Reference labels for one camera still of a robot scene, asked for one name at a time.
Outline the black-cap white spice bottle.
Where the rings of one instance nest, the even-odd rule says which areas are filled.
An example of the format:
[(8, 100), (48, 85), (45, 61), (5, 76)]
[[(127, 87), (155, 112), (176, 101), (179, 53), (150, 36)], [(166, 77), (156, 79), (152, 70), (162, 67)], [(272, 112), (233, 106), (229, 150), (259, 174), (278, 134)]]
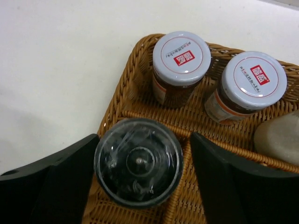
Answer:
[(258, 153), (293, 165), (299, 164), (299, 111), (270, 119), (254, 133)]

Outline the clear-cap grinder bottle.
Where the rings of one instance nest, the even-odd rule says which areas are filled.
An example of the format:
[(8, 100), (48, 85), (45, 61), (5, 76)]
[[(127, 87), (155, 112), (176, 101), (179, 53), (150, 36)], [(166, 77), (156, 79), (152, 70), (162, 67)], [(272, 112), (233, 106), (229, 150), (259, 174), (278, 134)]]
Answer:
[(117, 204), (134, 209), (166, 201), (183, 173), (183, 150), (165, 125), (128, 118), (101, 138), (94, 155), (96, 178)]

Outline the white-lid sauce jar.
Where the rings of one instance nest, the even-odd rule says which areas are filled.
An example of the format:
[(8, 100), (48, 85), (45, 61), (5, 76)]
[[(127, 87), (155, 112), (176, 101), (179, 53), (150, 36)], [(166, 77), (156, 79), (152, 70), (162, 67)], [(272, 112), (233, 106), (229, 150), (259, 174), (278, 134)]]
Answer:
[(198, 35), (175, 31), (161, 37), (153, 49), (152, 89), (163, 106), (184, 106), (211, 64), (211, 52)]
[(285, 70), (276, 59), (245, 51), (228, 62), (204, 106), (212, 120), (230, 125), (278, 102), (286, 88)]

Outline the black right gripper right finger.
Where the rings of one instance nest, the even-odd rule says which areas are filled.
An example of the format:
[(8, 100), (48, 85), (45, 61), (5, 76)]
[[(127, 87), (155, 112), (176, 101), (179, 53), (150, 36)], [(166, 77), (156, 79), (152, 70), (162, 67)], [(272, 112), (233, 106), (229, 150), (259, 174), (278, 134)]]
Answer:
[(191, 152), (209, 224), (297, 224), (298, 174), (262, 166), (199, 133)]

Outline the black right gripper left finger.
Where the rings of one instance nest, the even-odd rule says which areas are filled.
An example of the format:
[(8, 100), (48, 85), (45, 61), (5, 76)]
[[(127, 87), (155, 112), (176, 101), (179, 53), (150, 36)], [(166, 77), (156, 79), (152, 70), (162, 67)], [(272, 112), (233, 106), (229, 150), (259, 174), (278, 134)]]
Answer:
[(2, 224), (79, 224), (93, 178), (99, 137), (73, 145), (0, 176)]

